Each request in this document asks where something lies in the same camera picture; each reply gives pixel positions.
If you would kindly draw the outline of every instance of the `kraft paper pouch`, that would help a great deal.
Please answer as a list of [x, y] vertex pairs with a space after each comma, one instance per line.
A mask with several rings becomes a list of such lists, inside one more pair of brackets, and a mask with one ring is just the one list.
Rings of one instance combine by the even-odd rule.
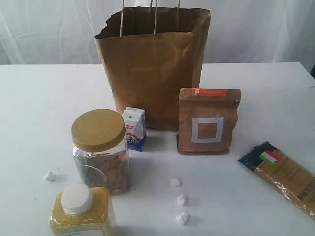
[[184, 155], [229, 153], [240, 101], [239, 89], [182, 88], [178, 152]]
[[269, 142], [242, 157], [252, 172], [315, 219], [315, 175]]
[[209, 25], [209, 10], [199, 8], [128, 7], [112, 15], [95, 42], [117, 111], [141, 108], [148, 127], [178, 130], [179, 90], [199, 86]]

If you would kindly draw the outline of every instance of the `white backdrop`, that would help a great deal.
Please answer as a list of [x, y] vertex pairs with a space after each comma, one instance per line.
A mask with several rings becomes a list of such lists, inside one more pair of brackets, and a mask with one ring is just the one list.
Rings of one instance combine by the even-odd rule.
[[[94, 35], [121, 2], [0, 0], [0, 64], [100, 63]], [[207, 63], [297, 61], [308, 71], [315, 63], [315, 0], [181, 0], [181, 7], [211, 11]]]

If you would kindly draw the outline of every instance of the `tabletop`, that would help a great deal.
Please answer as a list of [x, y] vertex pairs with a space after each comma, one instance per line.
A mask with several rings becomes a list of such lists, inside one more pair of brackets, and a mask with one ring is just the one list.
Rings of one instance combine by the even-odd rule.
[[[102, 65], [0, 65], [0, 83], [0, 234], [52, 235], [55, 194], [80, 181], [71, 125], [115, 109], [110, 86]], [[237, 159], [268, 140], [315, 172], [314, 79], [299, 63], [204, 64], [200, 87], [242, 91], [230, 154], [182, 156], [175, 132], [148, 130], [144, 151], [130, 151], [131, 189], [112, 198], [118, 235], [313, 235], [314, 220]], [[183, 193], [187, 206], [176, 204]]]

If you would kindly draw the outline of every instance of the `milk carton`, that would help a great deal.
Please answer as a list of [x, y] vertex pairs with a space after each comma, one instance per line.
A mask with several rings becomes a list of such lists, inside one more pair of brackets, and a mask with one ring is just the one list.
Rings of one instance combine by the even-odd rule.
[[142, 151], [146, 140], [145, 110], [127, 107], [123, 113], [129, 150]]

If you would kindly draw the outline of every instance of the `container label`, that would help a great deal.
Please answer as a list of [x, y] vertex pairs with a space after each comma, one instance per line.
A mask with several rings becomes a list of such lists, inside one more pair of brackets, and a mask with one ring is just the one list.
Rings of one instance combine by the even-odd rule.
[[226, 89], [217, 88], [194, 88], [193, 95], [196, 96], [210, 96], [210, 97], [225, 97]]
[[61, 236], [105, 236], [102, 230], [84, 230], [61, 234]]

